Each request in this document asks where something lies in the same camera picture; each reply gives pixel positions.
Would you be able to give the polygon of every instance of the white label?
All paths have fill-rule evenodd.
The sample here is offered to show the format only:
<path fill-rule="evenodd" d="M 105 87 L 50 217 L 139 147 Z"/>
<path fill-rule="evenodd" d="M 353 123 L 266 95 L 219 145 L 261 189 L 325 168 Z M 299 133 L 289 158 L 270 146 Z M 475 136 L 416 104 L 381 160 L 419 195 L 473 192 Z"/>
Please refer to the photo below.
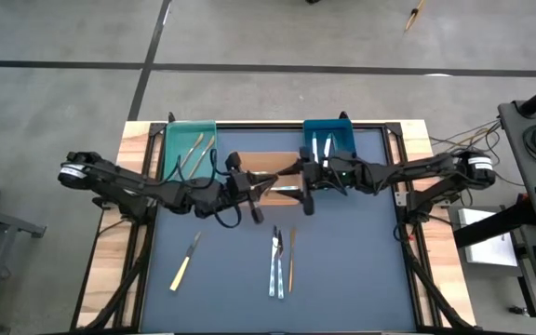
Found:
<path fill-rule="evenodd" d="M 65 173 L 65 174 L 69 174 L 69 175 L 72 175 L 74 177 L 77 177 L 77 178 L 84 178 L 86 176 L 86 174 L 78 171 L 78 170 L 74 170 L 73 168 L 69 168 L 69 167 L 62 167 L 61 168 L 61 171 L 60 173 Z"/>
<path fill-rule="evenodd" d="M 64 164 L 63 166 L 67 168 L 79 169 L 80 171 L 84 169 L 84 166 L 77 164 Z"/>
<path fill-rule="evenodd" d="M 475 157 L 475 158 L 469 158 L 469 164 L 475 164 L 475 163 L 487 163 L 487 164 L 491 164 L 491 158 L 487 158 L 487 157 Z"/>
<path fill-rule="evenodd" d="M 491 166 L 491 164 L 485 164 L 485 163 L 475 164 L 475 168 L 476 169 L 485 168 L 485 169 L 493 170 L 493 167 Z"/>

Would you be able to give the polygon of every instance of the paper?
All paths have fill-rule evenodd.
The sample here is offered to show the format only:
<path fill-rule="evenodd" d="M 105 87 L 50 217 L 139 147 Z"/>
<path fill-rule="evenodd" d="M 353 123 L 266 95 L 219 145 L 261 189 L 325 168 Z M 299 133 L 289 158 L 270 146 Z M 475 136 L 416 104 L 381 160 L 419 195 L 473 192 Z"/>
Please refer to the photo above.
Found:
<path fill-rule="evenodd" d="M 461 224 L 469 225 L 495 214 L 483 210 L 460 209 Z M 518 266 L 509 233 L 489 238 L 465 249 L 466 260 L 473 263 Z"/>

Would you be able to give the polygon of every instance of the yellow handle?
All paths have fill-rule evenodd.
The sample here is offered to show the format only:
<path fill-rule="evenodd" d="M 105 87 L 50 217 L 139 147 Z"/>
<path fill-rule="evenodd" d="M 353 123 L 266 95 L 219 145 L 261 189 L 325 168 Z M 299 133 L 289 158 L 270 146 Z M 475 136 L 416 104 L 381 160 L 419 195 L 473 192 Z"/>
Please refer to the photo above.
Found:
<path fill-rule="evenodd" d="M 189 257 L 186 257 L 185 260 L 183 260 L 183 263 L 181 264 L 181 268 L 179 268 L 179 271 L 177 272 L 177 275 L 175 275 L 175 279 L 173 279 L 173 283 L 171 284 L 171 290 L 175 291 L 179 287 L 179 283 L 181 282 L 181 279 L 183 278 L 183 274 L 185 274 L 185 268 L 187 268 L 187 263 L 190 261 Z"/>
<path fill-rule="evenodd" d="M 288 264 L 288 293 L 293 290 L 293 255 L 290 255 L 290 262 Z"/>

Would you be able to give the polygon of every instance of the plastic container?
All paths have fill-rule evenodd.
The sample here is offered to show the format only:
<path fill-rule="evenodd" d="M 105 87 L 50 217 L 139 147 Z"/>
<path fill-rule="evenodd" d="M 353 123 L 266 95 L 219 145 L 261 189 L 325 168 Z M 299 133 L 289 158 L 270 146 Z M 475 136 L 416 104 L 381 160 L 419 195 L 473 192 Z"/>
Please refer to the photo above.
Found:
<path fill-rule="evenodd" d="M 181 174 L 188 180 L 210 177 L 212 164 L 210 150 L 217 148 L 217 131 L 214 121 L 174 121 L 167 125 L 165 135 L 165 170 L 163 178 L 173 170 L 181 157 Z M 177 173 L 171 180 L 180 180 Z"/>
<path fill-rule="evenodd" d="M 318 160 L 321 160 L 326 156 L 328 137 L 331 138 L 329 156 L 332 156 L 334 151 L 346 151 L 353 154 L 356 152 L 355 137 L 353 136 L 353 123 L 351 120 L 342 118 L 306 120 L 303 122 L 303 138 L 305 146 L 312 151 L 312 154 L 315 154 L 315 147 L 317 147 Z"/>

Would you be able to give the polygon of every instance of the knife with yellow handle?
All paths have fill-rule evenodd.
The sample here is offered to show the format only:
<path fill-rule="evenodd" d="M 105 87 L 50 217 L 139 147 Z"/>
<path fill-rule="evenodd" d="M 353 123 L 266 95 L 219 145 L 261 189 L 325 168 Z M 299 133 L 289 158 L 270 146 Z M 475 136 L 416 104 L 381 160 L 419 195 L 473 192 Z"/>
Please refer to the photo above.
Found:
<path fill-rule="evenodd" d="M 170 290 L 176 291 L 177 288 L 179 287 L 179 284 L 181 280 L 183 279 L 183 275 L 185 275 L 185 269 L 187 269 L 187 264 L 190 262 L 190 259 L 192 258 L 192 255 L 194 254 L 195 247 L 197 246 L 197 241 L 200 239 L 201 234 L 202 232 L 198 232 L 195 235 L 194 242 L 187 249 L 187 253 L 185 253 L 185 260 L 183 260 L 183 263 L 181 264 L 179 271 L 175 275 L 175 279 L 173 279 L 173 283 L 171 284 Z"/>

